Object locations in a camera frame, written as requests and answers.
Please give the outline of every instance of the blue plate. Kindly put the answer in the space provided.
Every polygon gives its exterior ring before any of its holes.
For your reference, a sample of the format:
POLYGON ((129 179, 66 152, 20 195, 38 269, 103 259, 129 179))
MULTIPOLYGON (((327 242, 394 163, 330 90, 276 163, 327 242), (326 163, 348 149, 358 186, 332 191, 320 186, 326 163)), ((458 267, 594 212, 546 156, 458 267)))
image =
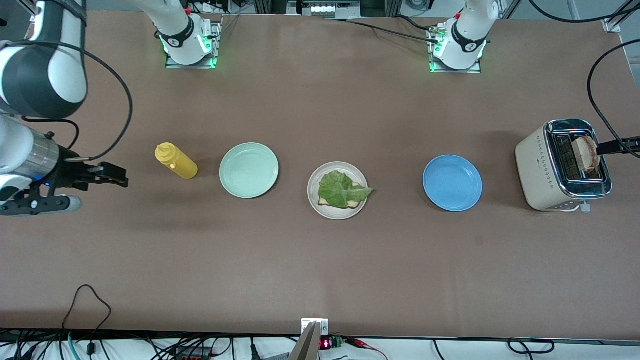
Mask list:
POLYGON ((472 208, 482 195, 482 178, 476 167, 457 155, 442 155, 429 163, 422 175, 424 192, 448 211, 472 208))

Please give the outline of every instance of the lettuce leaf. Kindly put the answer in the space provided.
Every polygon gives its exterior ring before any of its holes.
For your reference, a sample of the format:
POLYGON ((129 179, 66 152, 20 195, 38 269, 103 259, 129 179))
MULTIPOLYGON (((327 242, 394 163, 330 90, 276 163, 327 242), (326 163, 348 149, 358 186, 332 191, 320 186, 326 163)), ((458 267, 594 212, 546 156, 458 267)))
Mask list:
POLYGON ((318 196, 334 208, 346 209, 348 201, 362 202, 372 191, 372 188, 354 185, 346 174, 332 171, 320 181, 318 196))

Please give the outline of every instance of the plug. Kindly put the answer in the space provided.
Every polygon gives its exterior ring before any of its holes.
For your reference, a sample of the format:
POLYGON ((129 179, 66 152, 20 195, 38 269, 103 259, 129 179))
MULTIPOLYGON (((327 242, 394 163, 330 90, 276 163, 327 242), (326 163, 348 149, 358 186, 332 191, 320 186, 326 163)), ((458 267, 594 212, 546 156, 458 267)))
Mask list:
POLYGON ((251 338, 251 360, 262 360, 260 354, 258 354, 258 349, 255 348, 255 344, 253 343, 253 338, 251 338))

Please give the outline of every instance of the light green plate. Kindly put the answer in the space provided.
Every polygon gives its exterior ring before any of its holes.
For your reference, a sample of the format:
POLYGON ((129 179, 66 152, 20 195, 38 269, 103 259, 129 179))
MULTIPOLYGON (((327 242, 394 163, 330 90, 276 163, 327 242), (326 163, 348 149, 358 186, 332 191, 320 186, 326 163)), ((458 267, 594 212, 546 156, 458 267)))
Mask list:
POLYGON ((231 195, 258 197, 276 183, 278 158, 261 143, 243 143, 229 150, 220 164, 220 181, 231 195))

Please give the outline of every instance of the metal mounting plate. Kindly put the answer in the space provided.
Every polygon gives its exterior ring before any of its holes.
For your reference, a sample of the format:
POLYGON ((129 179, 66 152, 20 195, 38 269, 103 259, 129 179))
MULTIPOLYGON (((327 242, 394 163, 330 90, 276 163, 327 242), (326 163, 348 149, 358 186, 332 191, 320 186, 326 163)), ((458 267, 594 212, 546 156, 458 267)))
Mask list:
POLYGON ((309 323, 311 322, 319 322, 322 325, 322 336, 329 335, 329 319, 319 318, 302 318, 300 334, 305 332, 307 325, 309 325, 309 323))
POLYGON ((167 69, 215 69, 218 65, 218 53, 220 51, 220 34, 222 32, 222 23, 213 22, 209 19, 204 19, 204 37, 202 38, 202 45, 211 48, 211 52, 202 60, 192 65, 181 65, 173 61, 171 57, 166 55, 166 62, 164 67, 167 69))
MULTIPOLYGON (((430 31, 426 31, 426 34, 427 34, 427 38, 429 39, 435 38, 438 41, 440 41, 438 36, 434 37, 430 31)), ((438 59, 436 56, 433 55, 433 53, 435 52, 435 47, 436 45, 431 42, 428 44, 428 47, 427 47, 427 52, 429 53, 429 71, 430 72, 457 72, 459 74, 481 74, 482 73, 480 68, 480 59, 476 60, 475 64, 473 64, 473 66, 471 66, 470 68, 463 69, 463 70, 452 69, 444 65, 442 60, 438 59)))

